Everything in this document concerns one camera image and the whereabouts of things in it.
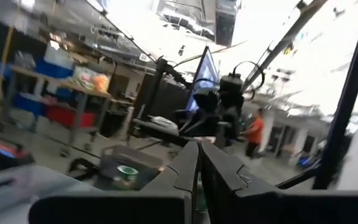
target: black pants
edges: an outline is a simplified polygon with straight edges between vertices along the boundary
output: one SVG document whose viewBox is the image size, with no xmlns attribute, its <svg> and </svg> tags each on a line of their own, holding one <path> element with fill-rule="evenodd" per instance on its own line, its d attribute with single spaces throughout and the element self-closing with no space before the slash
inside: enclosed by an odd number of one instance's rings
<svg viewBox="0 0 358 224">
<path fill-rule="evenodd" d="M 246 149 L 246 156 L 253 159 L 256 149 L 259 147 L 259 144 L 248 142 L 248 146 Z"/>
</svg>

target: person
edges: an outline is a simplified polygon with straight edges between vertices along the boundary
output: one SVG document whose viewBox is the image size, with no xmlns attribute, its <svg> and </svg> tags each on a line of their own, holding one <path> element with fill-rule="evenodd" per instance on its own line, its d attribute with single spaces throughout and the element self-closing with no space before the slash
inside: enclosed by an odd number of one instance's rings
<svg viewBox="0 0 358 224">
<path fill-rule="evenodd" d="M 248 127 L 247 130 L 243 132 L 245 135 L 248 146 L 246 149 L 246 156 L 250 159 L 254 158 L 254 153 L 256 149 L 260 146 L 262 140 L 262 132 L 264 130 L 264 121 L 263 121 L 263 109 L 257 109 L 253 114 L 255 121 Z"/>
</svg>

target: red plastic bin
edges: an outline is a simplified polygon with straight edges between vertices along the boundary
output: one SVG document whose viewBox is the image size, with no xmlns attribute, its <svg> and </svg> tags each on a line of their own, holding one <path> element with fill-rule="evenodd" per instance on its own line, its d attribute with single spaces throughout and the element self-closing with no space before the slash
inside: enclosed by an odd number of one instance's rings
<svg viewBox="0 0 358 224">
<path fill-rule="evenodd" d="M 51 121 L 56 121 L 65 127 L 72 127 L 74 125 L 75 110 L 69 108 L 62 108 L 59 106 L 48 106 L 47 118 Z M 79 128 L 88 128 L 94 126 L 96 115 L 93 113 L 83 113 Z"/>
</svg>

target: green cup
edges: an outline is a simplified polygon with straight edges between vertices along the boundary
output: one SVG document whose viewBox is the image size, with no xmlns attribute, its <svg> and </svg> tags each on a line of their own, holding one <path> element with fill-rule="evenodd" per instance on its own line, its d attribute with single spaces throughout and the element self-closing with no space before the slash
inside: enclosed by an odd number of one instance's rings
<svg viewBox="0 0 358 224">
<path fill-rule="evenodd" d="M 124 165 L 118 166 L 117 169 L 120 172 L 121 177 L 125 181 L 135 180 L 137 174 L 139 173 L 139 171 L 137 171 L 136 169 L 129 167 L 129 166 L 124 166 Z"/>
</svg>

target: orange shirt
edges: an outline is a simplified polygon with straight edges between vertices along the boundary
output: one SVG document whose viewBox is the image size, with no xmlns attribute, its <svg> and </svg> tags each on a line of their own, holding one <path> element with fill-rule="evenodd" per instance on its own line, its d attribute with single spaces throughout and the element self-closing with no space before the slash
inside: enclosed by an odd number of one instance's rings
<svg viewBox="0 0 358 224">
<path fill-rule="evenodd" d="M 262 141 L 262 131 L 264 130 L 264 121 L 262 118 L 257 118 L 250 127 L 253 130 L 252 133 L 248 134 L 246 137 L 249 142 L 260 144 Z"/>
</svg>

